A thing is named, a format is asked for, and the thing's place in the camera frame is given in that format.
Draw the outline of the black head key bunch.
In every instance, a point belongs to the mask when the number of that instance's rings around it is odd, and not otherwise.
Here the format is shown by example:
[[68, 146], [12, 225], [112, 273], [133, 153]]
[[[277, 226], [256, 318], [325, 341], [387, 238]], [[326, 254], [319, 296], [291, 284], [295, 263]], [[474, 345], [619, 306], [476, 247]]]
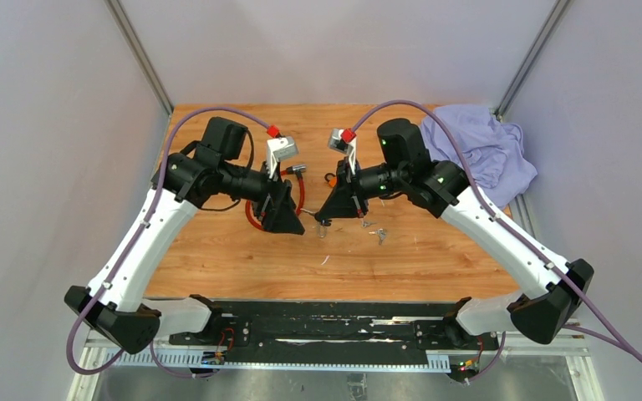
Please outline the black head key bunch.
[[302, 209], [301, 209], [301, 212], [302, 212], [302, 213], [305, 213], [305, 214], [308, 214], [308, 215], [310, 215], [310, 216], [312, 216], [312, 217], [317, 221], [317, 223], [318, 223], [320, 226], [324, 226], [324, 227], [329, 227], [329, 226], [331, 226], [332, 221], [331, 221], [331, 220], [329, 220], [329, 219], [324, 219], [324, 218], [319, 214], [319, 212], [318, 212], [318, 211], [311, 211], [311, 210], [309, 210], [309, 209], [302, 208]]

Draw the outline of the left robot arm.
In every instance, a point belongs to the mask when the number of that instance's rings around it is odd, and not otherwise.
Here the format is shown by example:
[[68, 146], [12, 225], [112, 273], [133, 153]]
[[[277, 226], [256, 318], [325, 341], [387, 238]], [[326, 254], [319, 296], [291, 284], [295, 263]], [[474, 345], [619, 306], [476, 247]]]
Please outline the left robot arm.
[[260, 170], [235, 165], [249, 138], [247, 126], [213, 117], [200, 140], [166, 157], [156, 171], [144, 207], [102, 270], [85, 287], [72, 286], [66, 304], [122, 351], [136, 354], [155, 338], [190, 332], [203, 345], [222, 336], [222, 322], [199, 296], [151, 300], [149, 281], [178, 233], [213, 196], [249, 201], [262, 231], [302, 235], [292, 184], [279, 163], [298, 154], [293, 138], [267, 129], [266, 160]]

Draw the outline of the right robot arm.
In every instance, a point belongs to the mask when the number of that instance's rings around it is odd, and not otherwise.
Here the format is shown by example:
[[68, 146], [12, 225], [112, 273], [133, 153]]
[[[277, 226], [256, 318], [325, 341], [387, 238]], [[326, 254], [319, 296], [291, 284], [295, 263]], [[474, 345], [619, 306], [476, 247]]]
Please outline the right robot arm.
[[466, 172], [450, 160], [431, 159], [420, 127], [391, 119], [377, 129], [384, 162], [362, 168], [356, 160], [357, 136], [334, 129], [329, 148], [344, 154], [336, 183], [314, 215], [321, 226], [339, 218], [363, 218], [369, 200], [405, 195], [462, 231], [497, 261], [520, 287], [501, 297], [465, 297], [442, 318], [440, 334], [465, 348], [487, 332], [518, 331], [535, 343], [549, 344], [581, 303], [594, 269], [551, 252], [471, 187]]

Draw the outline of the orange black padlock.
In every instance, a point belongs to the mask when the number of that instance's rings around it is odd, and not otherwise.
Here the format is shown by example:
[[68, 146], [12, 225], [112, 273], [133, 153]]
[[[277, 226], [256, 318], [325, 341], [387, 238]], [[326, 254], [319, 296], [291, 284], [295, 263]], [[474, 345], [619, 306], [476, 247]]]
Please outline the orange black padlock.
[[334, 173], [326, 173], [324, 175], [324, 180], [325, 180], [326, 184], [330, 188], [333, 188], [333, 187], [336, 186], [338, 179], [337, 179], [337, 175], [336, 174], [334, 174]]

